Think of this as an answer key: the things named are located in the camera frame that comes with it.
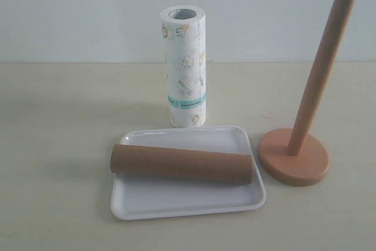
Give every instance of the paper towel hole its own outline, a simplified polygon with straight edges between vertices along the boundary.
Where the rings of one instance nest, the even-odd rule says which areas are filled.
[[[187,20],[196,17],[196,12],[191,9],[176,9],[169,13],[169,16],[176,20]]]

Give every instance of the round wooden base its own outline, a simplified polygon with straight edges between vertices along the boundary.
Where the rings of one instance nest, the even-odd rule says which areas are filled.
[[[325,147],[307,135],[298,156],[287,153],[292,129],[275,129],[264,135],[258,147],[258,158],[272,177],[291,186],[309,186],[321,181],[327,173],[329,157]]]

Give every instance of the beige table surface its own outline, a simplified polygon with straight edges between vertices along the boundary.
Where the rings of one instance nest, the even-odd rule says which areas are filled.
[[[310,63],[207,66],[206,125],[237,125],[253,150],[292,126]],[[0,65],[0,250],[376,250],[376,64],[337,62],[311,134],[327,177],[292,188],[261,175],[261,209],[117,220],[114,143],[170,128],[162,64]]]

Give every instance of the printed paper towel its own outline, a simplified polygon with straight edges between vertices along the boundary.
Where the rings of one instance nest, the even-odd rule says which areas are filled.
[[[160,14],[167,101],[175,127],[202,126],[206,119],[205,13],[173,6]]]

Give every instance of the plastic tray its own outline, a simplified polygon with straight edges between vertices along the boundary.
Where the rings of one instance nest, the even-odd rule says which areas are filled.
[[[238,212],[260,208],[265,188],[246,132],[237,126],[202,126],[130,132],[121,144],[251,154],[249,185],[185,179],[149,178],[116,173],[111,210],[123,220]]]

